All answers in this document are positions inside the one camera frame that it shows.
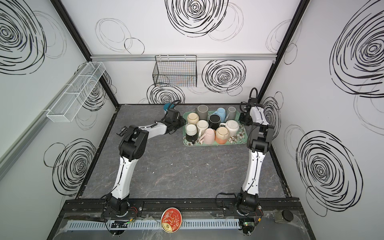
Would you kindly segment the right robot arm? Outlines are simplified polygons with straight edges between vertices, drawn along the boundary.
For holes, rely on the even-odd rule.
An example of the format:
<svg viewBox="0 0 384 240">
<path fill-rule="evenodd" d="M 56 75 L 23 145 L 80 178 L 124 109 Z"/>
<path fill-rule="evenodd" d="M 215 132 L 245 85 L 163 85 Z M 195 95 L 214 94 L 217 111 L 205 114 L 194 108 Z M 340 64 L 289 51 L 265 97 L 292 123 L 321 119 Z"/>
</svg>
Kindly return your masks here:
<svg viewBox="0 0 384 240">
<path fill-rule="evenodd" d="M 240 122 L 251 127 L 247 138 L 248 170 L 237 196 L 237 211 L 246 216 L 260 209 L 260 175 L 263 161 L 271 147 L 275 127 L 268 122 L 263 105 L 252 102 L 247 103 L 242 110 Z"/>
</svg>

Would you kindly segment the pink mug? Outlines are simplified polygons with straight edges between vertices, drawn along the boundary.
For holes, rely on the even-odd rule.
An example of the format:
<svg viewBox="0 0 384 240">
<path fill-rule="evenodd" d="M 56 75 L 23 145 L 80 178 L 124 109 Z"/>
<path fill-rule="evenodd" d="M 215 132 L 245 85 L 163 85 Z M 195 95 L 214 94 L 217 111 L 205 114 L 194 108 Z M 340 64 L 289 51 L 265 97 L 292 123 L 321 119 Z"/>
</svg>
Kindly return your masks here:
<svg viewBox="0 0 384 240">
<path fill-rule="evenodd" d="M 216 132 L 215 130 L 208 128 L 204 134 L 199 138 L 200 144 L 212 145 L 215 142 Z"/>
</svg>

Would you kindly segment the black and white mug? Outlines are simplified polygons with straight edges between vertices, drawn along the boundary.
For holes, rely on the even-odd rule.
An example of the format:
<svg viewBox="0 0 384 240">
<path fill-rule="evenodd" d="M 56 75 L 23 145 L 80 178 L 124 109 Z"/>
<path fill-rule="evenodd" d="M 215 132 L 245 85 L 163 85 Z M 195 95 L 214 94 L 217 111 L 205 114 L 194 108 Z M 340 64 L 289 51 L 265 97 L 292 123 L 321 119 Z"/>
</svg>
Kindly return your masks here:
<svg viewBox="0 0 384 240">
<path fill-rule="evenodd" d="M 198 139 L 198 130 L 196 125 L 194 124 L 188 124 L 186 126 L 186 140 L 192 144 L 195 144 L 195 142 Z"/>
</svg>

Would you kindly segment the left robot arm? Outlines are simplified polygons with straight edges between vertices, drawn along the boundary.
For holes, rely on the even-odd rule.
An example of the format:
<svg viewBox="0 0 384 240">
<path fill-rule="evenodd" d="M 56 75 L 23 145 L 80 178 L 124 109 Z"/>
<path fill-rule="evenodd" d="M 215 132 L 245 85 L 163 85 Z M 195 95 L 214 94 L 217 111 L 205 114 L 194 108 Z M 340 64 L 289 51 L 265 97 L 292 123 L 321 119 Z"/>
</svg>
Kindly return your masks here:
<svg viewBox="0 0 384 240">
<path fill-rule="evenodd" d="M 119 217 L 130 208 L 130 184 L 138 160 L 144 155 L 149 139 L 172 134 L 186 124 L 180 112 L 169 108 L 160 121 L 151 125 L 128 127 L 119 144 L 120 164 L 113 189 L 106 195 L 105 203 Z"/>
</svg>

